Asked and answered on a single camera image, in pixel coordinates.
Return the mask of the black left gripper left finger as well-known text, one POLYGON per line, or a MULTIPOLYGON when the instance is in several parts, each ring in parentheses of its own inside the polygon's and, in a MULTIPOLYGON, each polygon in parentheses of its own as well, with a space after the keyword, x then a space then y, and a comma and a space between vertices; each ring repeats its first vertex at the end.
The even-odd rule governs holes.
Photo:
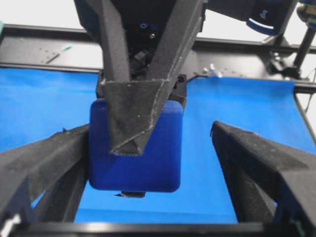
POLYGON ((89 126, 0 154, 0 235, 15 225, 73 222, 87 182, 89 126))

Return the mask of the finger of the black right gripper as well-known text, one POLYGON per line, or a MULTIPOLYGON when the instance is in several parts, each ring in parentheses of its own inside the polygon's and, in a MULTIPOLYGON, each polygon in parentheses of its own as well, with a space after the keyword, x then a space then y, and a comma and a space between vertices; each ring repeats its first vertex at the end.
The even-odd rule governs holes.
POLYGON ((128 192, 128 191, 121 191, 118 194, 115 194, 116 197, 121 198, 144 198, 146 195, 145 192, 128 192))

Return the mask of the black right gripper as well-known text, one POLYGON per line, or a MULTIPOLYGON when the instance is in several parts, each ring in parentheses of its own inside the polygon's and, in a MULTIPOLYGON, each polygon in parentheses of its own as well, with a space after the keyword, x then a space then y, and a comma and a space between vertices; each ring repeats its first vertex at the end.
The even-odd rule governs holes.
POLYGON ((103 51, 110 152, 140 155, 201 29, 205 2, 77 0, 75 6, 103 51))

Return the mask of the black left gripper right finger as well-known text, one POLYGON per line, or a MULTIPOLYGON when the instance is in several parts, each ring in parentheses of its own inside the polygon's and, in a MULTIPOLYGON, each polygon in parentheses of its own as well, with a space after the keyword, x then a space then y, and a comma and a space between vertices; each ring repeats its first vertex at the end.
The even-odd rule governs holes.
POLYGON ((210 132, 237 215, 215 237, 313 237, 316 157, 220 121, 210 132))

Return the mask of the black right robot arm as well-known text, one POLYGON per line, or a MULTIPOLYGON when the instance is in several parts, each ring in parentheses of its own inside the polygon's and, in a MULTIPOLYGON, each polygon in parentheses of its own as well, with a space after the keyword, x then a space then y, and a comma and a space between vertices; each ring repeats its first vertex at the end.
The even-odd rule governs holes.
POLYGON ((186 99, 174 93, 205 11, 270 36, 284 32, 294 0, 77 0, 100 45, 103 70, 90 109, 88 180, 120 196, 171 193, 181 182, 186 99))

